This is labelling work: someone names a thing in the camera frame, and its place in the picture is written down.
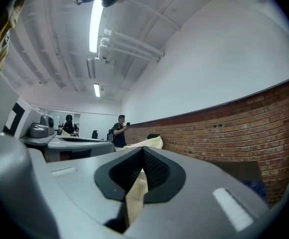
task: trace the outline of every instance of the gray machine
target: gray machine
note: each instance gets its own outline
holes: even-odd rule
[[[48,126],[49,135],[55,134],[54,119],[49,115],[42,115],[40,118],[40,124]]]
[[[114,152],[114,146],[106,140],[56,135],[45,146],[46,161],[60,161],[61,152],[69,152],[75,159],[111,153]]]
[[[128,227],[124,197],[142,168],[149,192]],[[0,136],[2,180],[8,180],[0,183],[2,204],[35,237],[219,239],[236,235],[247,223],[245,213],[249,230],[268,210],[255,192],[218,167],[148,147],[46,164],[38,150]],[[24,181],[32,186],[15,190]]]
[[[28,135],[31,138],[38,138],[38,139],[48,137],[49,127],[46,125],[33,123],[28,130]]]

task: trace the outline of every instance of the brick wall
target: brick wall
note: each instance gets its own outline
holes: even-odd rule
[[[161,134],[164,149],[188,157],[257,161],[273,204],[289,181],[289,82],[219,107],[134,124],[125,137],[136,143],[150,133]]]

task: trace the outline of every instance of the fluorescent light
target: fluorescent light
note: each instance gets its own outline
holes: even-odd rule
[[[98,51],[98,34],[102,10],[101,0],[95,0],[91,12],[89,29],[89,51],[94,53]]]
[[[95,88],[96,97],[99,98],[100,97],[99,84],[94,84],[94,88]]]

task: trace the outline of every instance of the gray cover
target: gray cover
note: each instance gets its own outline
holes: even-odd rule
[[[5,135],[0,135],[0,201],[13,221],[34,238],[59,237],[26,147]]]
[[[65,137],[65,136],[57,136],[53,138],[47,144],[47,149],[52,151],[72,151],[72,152],[91,149],[92,156],[94,155],[98,156],[114,152],[114,146],[112,142],[109,141],[80,138],[80,137]]]
[[[90,217],[104,224],[117,217],[121,202],[104,197],[93,179],[96,170],[134,148],[102,156],[48,163],[50,170],[74,167],[75,172],[55,177],[72,201]],[[235,234],[235,229],[216,202],[212,192],[228,188],[244,206],[259,218],[268,206],[255,192],[208,162],[151,148],[179,164],[186,172],[186,182],[170,201],[146,204],[140,216],[124,233],[130,238],[211,238]]]
[[[42,115],[40,118],[40,124],[41,125],[46,125],[49,128],[49,135],[55,134],[55,130],[54,130],[54,125],[50,126],[48,120],[49,118],[52,118],[49,115]]]
[[[24,135],[19,140],[22,141],[25,144],[33,145],[33,146],[45,146],[47,143],[49,143],[53,138],[55,137],[55,134],[49,135],[44,138],[31,138],[27,135]]]
[[[49,127],[33,123],[29,128],[28,134],[32,138],[44,138],[49,136]]]

